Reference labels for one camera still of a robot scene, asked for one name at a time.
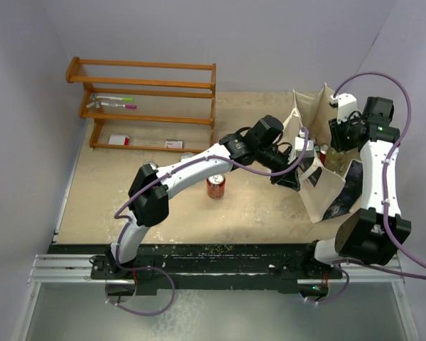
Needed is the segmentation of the red cola can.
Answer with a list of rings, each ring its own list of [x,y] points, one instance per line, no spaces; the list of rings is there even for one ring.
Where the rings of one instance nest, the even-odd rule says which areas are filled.
[[[207,179],[207,194],[210,198],[219,199],[225,193],[226,178],[225,175],[220,173],[208,177]]]
[[[327,155],[327,152],[326,152],[326,151],[321,150],[321,151],[319,152],[319,159],[321,160],[321,162],[322,162],[323,164],[325,164],[325,161],[326,161],[326,155]]]

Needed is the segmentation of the canvas tote bag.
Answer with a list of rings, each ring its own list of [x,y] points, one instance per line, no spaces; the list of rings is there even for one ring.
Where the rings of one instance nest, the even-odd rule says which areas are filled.
[[[323,85],[315,96],[293,91],[293,106],[283,123],[283,141],[294,148],[295,137],[305,126],[315,145],[327,144],[331,148],[328,121],[337,116],[337,111],[329,106],[333,92],[327,85]],[[361,197],[363,180],[361,158],[356,149],[345,153],[346,162],[339,173],[326,169],[319,153],[313,158],[304,158],[298,165],[298,193],[314,223],[346,215],[359,205],[357,201]]]

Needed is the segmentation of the glass soda bottle front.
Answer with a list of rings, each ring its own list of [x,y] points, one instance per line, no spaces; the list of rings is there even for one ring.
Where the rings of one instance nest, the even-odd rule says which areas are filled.
[[[329,148],[324,160],[324,167],[331,172],[339,173],[341,167],[346,162],[346,153],[344,151],[336,151],[334,148]]]

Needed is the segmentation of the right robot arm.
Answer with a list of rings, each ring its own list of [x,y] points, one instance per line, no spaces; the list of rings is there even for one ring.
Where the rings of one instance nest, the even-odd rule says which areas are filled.
[[[396,254],[395,242],[410,235],[411,223],[404,220],[395,186],[399,129],[391,125],[394,105],[390,99],[369,97],[359,111],[352,94],[331,96],[337,116],[329,120],[335,151],[356,149],[363,168],[360,208],[339,227],[335,238],[314,242],[313,254],[302,262],[302,272],[317,278],[327,265],[353,259],[367,265],[386,265]]]

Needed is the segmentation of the glass soda bottle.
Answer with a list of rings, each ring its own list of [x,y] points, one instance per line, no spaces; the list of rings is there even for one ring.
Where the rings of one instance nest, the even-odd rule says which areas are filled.
[[[320,146],[320,152],[321,153],[323,153],[323,154],[326,154],[327,153],[327,151],[328,151],[328,145],[327,144],[322,144],[321,146]]]
[[[341,167],[346,162],[346,153],[344,151],[336,151],[334,148],[329,148],[324,160],[324,167],[331,172],[339,173]]]

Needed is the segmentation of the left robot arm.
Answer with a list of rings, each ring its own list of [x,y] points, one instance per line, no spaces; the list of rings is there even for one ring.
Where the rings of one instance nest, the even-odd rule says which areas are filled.
[[[142,271],[142,267],[133,265],[141,242],[151,227],[168,217],[170,200],[191,186],[237,168],[255,173],[251,168],[255,162],[268,169],[260,174],[273,182],[295,175],[302,158],[291,160],[289,150],[279,150],[283,130],[279,119],[266,115],[253,126],[225,135],[184,161],[160,168],[142,165],[131,184],[128,200],[114,214],[114,219],[124,220],[125,225],[106,248],[108,274],[125,278],[133,271]]]

